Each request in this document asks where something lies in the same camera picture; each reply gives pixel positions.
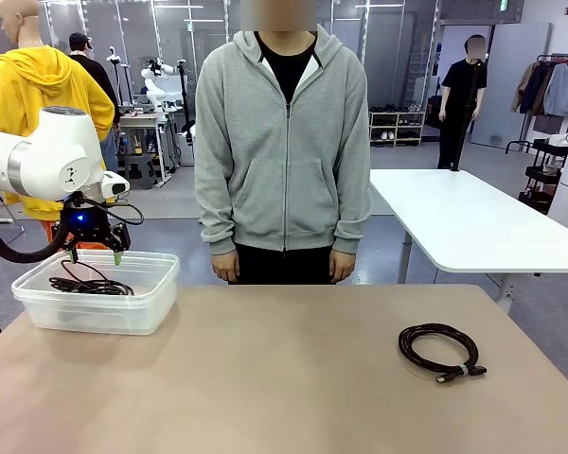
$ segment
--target yellow hoodie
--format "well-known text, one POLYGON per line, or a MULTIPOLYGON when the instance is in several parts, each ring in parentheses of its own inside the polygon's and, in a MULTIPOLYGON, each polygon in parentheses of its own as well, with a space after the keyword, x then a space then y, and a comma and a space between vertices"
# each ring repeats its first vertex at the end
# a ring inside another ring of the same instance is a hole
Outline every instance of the yellow hoodie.
MULTIPOLYGON (((10 50, 0 56, 0 131, 32 134, 42 107, 66 106, 93 119, 99 141, 107 137, 114 104, 82 66, 50 46, 10 50)), ((60 203, 21 198, 25 213, 38 220, 57 220, 60 203)), ((16 198, 8 197, 9 202, 16 198)))

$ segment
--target black cap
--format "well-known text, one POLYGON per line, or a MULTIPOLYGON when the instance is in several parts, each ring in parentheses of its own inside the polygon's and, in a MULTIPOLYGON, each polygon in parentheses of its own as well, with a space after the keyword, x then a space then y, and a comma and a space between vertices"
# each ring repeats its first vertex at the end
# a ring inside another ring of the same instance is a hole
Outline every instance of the black cap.
POLYGON ((72 33, 69 35, 69 48, 72 50, 83 50, 84 46, 88 45, 92 49, 91 39, 83 33, 72 33))

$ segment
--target black pants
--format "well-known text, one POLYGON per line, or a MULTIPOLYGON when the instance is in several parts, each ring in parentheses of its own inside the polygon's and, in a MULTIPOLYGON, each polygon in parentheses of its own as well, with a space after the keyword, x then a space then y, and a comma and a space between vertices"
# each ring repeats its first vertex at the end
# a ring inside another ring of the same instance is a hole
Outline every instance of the black pants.
POLYGON ((465 140, 467 125, 461 115, 447 116, 439 132, 439 161, 437 168, 452 168, 459 144, 465 140))
POLYGON ((331 247, 299 251, 267 251, 236 245, 240 258, 238 284, 260 285, 330 285, 331 247))

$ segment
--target person's right hand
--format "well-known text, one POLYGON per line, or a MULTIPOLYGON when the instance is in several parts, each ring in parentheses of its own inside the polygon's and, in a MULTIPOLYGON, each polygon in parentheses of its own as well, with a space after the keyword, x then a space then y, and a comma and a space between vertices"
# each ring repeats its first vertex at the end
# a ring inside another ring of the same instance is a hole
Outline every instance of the person's right hand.
POLYGON ((225 282, 238 282, 240 276, 240 260, 238 252, 224 253, 212 256, 212 270, 225 282))

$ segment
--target mannequin in yellow hoodie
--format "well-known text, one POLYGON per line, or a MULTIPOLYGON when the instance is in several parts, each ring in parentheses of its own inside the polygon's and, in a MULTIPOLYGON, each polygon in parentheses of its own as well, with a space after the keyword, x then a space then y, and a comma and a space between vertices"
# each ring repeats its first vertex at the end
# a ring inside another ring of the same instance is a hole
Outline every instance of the mannequin in yellow hoodie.
MULTIPOLYGON (((43 44, 38 10, 37 0, 0 0, 2 29, 19 46, 0 56, 0 131, 28 136, 38 127, 42 107, 66 106, 89 114, 101 141, 112 127, 114 104, 77 62, 43 44)), ((62 205, 21 199, 25 213, 43 222, 50 240, 49 224, 59 218, 62 205)))

